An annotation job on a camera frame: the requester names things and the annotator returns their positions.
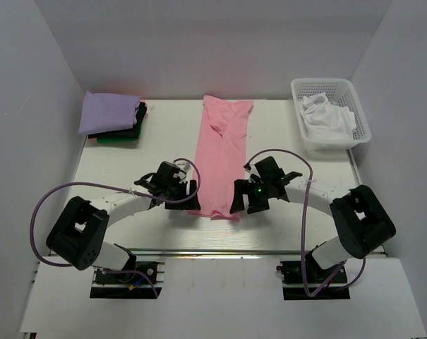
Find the pink t-shirt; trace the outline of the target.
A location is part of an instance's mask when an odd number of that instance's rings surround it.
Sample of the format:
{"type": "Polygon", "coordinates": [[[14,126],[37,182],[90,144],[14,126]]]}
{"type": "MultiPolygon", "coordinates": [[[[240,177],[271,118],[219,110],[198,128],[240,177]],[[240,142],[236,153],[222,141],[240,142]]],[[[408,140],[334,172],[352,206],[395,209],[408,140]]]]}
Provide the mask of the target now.
{"type": "Polygon", "coordinates": [[[234,197],[234,181],[244,177],[248,119],[253,101],[230,102],[211,95],[203,97],[203,112],[196,148],[195,165],[200,180],[199,215],[213,220],[238,221],[229,212],[234,197]]]}

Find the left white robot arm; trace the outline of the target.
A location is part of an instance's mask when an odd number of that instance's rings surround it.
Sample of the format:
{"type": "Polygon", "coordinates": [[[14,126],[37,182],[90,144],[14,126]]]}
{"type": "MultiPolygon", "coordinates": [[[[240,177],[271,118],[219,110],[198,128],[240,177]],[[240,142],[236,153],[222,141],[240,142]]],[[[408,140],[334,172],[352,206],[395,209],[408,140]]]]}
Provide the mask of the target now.
{"type": "Polygon", "coordinates": [[[165,209],[200,210],[200,179],[187,180],[196,166],[185,158],[162,162],[156,172],[128,189],[112,187],[109,196],[86,200],[71,198],[50,231],[47,247],[77,270],[92,266],[128,282],[136,275],[136,256],[104,240],[107,229],[136,213],[163,205],[165,209]]]}

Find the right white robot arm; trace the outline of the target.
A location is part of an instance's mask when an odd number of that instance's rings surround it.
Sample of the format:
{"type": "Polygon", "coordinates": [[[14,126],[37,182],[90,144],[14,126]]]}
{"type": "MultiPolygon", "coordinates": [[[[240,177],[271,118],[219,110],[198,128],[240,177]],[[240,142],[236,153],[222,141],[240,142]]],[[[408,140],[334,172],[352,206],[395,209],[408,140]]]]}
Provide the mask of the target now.
{"type": "Polygon", "coordinates": [[[337,236],[306,254],[306,276],[310,283],[323,281],[350,258],[367,257],[396,234],[394,223],[366,185],[346,191],[316,188],[299,172],[285,173],[272,156],[245,168],[250,177],[234,182],[231,214],[269,210],[269,200],[276,198],[287,203],[306,203],[333,219],[337,236]]]}

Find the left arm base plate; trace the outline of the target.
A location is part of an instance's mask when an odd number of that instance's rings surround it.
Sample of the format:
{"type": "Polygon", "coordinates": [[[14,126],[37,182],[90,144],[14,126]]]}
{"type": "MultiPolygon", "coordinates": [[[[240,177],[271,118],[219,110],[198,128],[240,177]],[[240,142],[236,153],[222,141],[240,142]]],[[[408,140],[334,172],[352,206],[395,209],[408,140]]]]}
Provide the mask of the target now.
{"type": "Polygon", "coordinates": [[[142,273],[111,274],[94,270],[90,299],[157,299],[163,288],[164,261],[138,259],[135,270],[142,273]]]}

